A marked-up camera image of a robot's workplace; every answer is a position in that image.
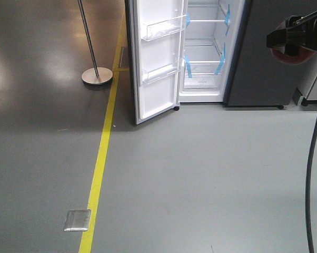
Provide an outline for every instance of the epoxy floor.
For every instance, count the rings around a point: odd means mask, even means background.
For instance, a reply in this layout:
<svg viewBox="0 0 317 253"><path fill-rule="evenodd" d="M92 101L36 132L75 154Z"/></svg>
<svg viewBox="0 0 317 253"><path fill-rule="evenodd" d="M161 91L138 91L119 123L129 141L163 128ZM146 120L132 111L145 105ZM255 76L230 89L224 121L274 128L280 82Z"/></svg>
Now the epoxy floor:
<svg viewBox="0 0 317 253"><path fill-rule="evenodd" d="M112 67L123 1L84 1ZM78 252L109 86L91 67L76 1L0 0L0 253ZM302 252L316 106L186 104L133 125L122 72L92 252ZM317 147L312 226L317 252Z"/></svg>
<svg viewBox="0 0 317 253"><path fill-rule="evenodd" d="M99 66L112 68L123 1L83 1ZM110 85L92 67L78 2L0 0L0 253L78 252Z"/></svg>

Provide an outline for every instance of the round metal base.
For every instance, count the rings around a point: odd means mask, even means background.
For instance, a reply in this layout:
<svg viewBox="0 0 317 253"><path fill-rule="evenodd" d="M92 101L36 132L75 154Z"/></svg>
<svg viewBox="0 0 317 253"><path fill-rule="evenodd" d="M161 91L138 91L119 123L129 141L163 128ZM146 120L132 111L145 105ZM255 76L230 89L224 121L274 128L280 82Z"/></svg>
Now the round metal base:
<svg viewBox="0 0 317 253"><path fill-rule="evenodd" d="M88 85L102 85L113 78L113 72L105 67L98 67L99 77L96 77L94 69L86 70L81 78Z"/></svg>

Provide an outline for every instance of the refrigerator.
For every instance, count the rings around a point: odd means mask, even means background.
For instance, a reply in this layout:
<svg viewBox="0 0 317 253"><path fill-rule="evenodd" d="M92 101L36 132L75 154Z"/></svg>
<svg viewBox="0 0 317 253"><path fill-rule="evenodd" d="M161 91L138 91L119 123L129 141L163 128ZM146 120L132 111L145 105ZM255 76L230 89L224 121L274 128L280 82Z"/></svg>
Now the refrigerator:
<svg viewBox="0 0 317 253"><path fill-rule="evenodd" d="M266 36L313 1L125 0L136 124L181 103L290 103L300 73L277 62Z"/></svg>
<svg viewBox="0 0 317 253"><path fill-rule="evenodd" d="M317 57L314 63L314 67L317 69ZM298 83L293 98L297 105L307 106L310 103L317 104L317 72L305 76L302 82Z"/></svg>

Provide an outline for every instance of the yellow floor line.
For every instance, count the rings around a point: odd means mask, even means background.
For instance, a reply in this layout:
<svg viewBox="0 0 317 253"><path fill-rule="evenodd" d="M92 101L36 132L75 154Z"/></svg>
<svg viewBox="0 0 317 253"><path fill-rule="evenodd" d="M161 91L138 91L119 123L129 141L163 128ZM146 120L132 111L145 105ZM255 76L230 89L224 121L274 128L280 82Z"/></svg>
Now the yellow floor line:
<svg viewBox="0 0 317 253"><path fill-rule="evenodd" d="M83 232L79 253L91 253L91 251L92 251L96 215L97 215L100 192L101 192L101 187L102 187L102 182L103 182L103 173L104 173L105 165L106 165L107 151L108 151L108 146L110 143L117 85L118 85L119 76L120 76L120 72L118 71L118 62L119 62L120 56L121 56L122 42L126 36L125 27L126 27L125 15L123 15L120 33L119 33L118 40L117 40L115 57L114 57L113 82L112 82L112 87L111 87L111 91L110 91L110 98L108 100L105 122L104 122L103 130L102 130L102 137L101 137L99 152L98 152L97 161L96 161L95 170L94 170L94 175L93 175L93 182L92 182L92 186L91 186L90 199L88 201L88 207L87 207L88 209L91 209L91 211L92 211L91 219L90 219L90 226L89 226L89 230L87 232Z"/></svg>

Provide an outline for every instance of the red object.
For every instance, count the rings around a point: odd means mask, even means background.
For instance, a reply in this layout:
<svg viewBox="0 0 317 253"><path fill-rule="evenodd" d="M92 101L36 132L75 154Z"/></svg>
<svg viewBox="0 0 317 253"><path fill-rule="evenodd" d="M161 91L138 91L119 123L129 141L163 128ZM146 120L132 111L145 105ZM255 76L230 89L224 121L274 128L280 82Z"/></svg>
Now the red object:
<svg viewBox="0 0 317 253"><path fill-rule="evenodd" d="M314 51L307 50L305 48L299 49L300 53L298 56L288 56L283 54L277 49L271 49L273 56L280 62L288 65L298 65L309 60L314 54Z"/></svg>

